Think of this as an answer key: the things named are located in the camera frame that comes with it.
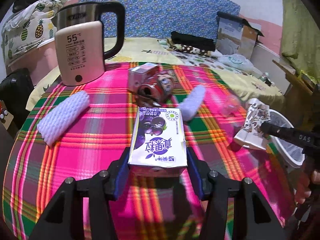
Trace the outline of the person right hand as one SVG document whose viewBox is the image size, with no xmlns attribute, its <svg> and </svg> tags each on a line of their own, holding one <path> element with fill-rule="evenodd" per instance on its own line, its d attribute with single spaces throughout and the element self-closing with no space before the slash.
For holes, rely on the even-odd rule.
<svg viewBox="0 0 320 240">
<path fill-rule="evenodd" d="M 314 170 L 311 174 L 311 178 L 309 178 L 304 171 L 300 174 L 295 193 L 295 201 L 298 204 L 303 204 L 305 200 L 311 196 L 312 191 L 309 188 L 311 182 L 316 185 L 320 184 L 319 170 Z"/>
</svg>

